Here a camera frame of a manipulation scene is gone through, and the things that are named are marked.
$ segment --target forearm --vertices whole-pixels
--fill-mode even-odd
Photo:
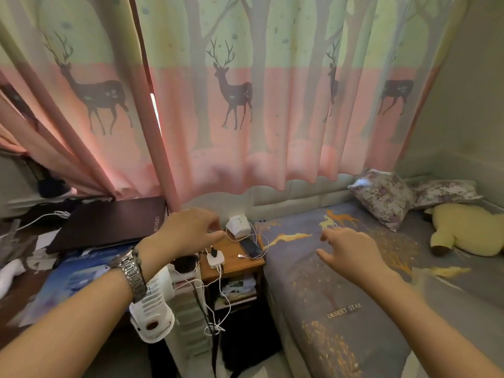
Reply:
[[[145,252],[149,247],[148,241],[137,246],[146,281],[157,272],[151,252]],[[0,353],[0,378],[81,376],[132,300],[123,271],[105,273],[6,346]]]
[[[364,290],[394,321],[431,378],[503,377],[502,371],[438,316],[395,272]]]

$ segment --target yellow plush toy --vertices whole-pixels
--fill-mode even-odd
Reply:
[[[430,241],[435,256],[447,254],[453,246],[478,256],[495,256],[504,247],[504,214],[457,203],[440,204],[425,213],[432,214],[436,228]]]

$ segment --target floral pillowcase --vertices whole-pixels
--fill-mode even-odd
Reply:
[[[383,225],[396,232],[415,201],[413,191],[391,172],[369,170],[348,189]]]
[[[476,183],[470,180],[430,180],[414,188],[416,202],[413,208],[428,208],[442,203],[463,203],[483,197],[476,192]]]

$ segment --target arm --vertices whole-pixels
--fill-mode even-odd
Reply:
[[[170,215],[136,247],[145,281],[173,259],[225,237],[219,217],[203,209]],[[133,300],[122,270],[113,269],[47,313],[0,352],[0,378],[82,376]]]
[[[503,378],[502,371],[467,341],[392,271],[368,235],[325,229],[333,253],[317,249],[334,271],[363,289],[394,321],[431,378]]]

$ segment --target deer silhouette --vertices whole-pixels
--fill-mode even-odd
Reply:
[[[383,114],[385,115],[385,113],[389,111],[397,103],[398,99],[402,98],[403,108],[401,109],[401,115],[403,115],[404,106],[408,101],[408,97],[411,94],[411,90],[413,90],[412,80],[385,81],[385,86],[383,88],[383,91],[381,92],[381,106],[378,114],[381,113],[381,108],[383,107],[383,102],[385,101],[385,98],[391,97],[394,98],[392,101],[392,105],[390,105],[390,107],[388,107],[387,110],[383,112]]]
[[[123,85],[121,85],[121,82],[115,80],[109,80],[98,83],[78,83],[72,76],[72,73],[70,72],[70,70],[72,69],[72,63],[68,61],[70,56],[73,54],[74,47],[67,42],[68,40],[66,38],[66,35],[63,38],[61,38],[56,31],[54,33],[56,34],[56,37],[58,37],[61,45],[63,46],[63,54],[62,54],[63,59],[60,60],[58,55],[54,52],[44,32],[42,32],[42,34],[44,35],[46,43],[43,43],[43,45],[47,48],[47,50],[49,50],[53,54],[54,61],[60,68],[61,75],[63,75],[63,77],[65,77],[65,79],[68,81],[70,88],[72,89],[74,94],[88,108],[89,125],[91,131],[93,131],[91,114],[95,113],[96,117],[98,118],[98,121],[100,122],[103,135],[106,134],[105,127],[103,126],[100,116],[98,115],[98,108],[110,109],[110,112],[112,113],[113,117],[113,120],[110,123],[110,131],[109,131],[111,135],[112,128],[114,127],[114,123],[117,119],[117,111],[115,109],[116,105],[122,107],[126,114],[128,114],[129,112],[129,109],[126,106],[126,103],[124,102],[125,95]],[[133,122],[131,121],[129,114],[128,119],[130,127],[133,127]]]
[[[233,45],[231,45],[231,48],[229,47],[227,41],[226,47],[227,47],[227,59],[224,62],[224,66],[221,66],[219,64],[219,61],[217,59],[217,54],[215,54],[215,44],[217,43],[217,37],[215,38],[214,41],[210,39],[210,42],[212,43],[212,50],[213,52],[210,52],[210,50],[207,50],[208,55],[214,59],[214,68],[215,68],[215,76],[219,80],[219,87],[222,93],[222,96],[226,100],[226,102],[229,104],[227,108],[227,114],[226,114],[226,120],[224,121],[224,124],[222,127],[227,128],[226,122],[227,122],[227,117],[230,113],[231,110],[234,110],[234,129],[237,130],[238,128],[238,120],[236,118],[236,108],[238,106],[243,106],[243,118],[241,119],[241,125],[240,125],[240,130],[242,129],[243,126],[243,120],[245,119],[245,114],[247,112],[247,103],[249,104],[250,107],[250,121],[252,122],[252,83],[250,82],[245,82],[242,85],[230,85],[227,82],[226,79],[226,73],[228,72],[229,68],[226,67],[229,63],[231,63],[232,60],[234,60],[234,52],[233,52]]]
[[[334,107],[334,98],[336,97],[338,93],[338,85],[339,82],[335,79],[336,76],[336,48],[339,45],[339,41],[337,44],[333,43],[333,52],[332,54],[329,54],[329,52],[326,53],[326,56],[329,57],[331,60],[331,63],[329,64],[329,68],[331,69],[327,75],[329,76],[329,79],[331,80],[331,112],[329,112],[329,109],[327,110],[327,114],[325,115],[325,119],[323,120],[324,123],[327,122],[327,117],[331,116],[333,113],[333,107]]]

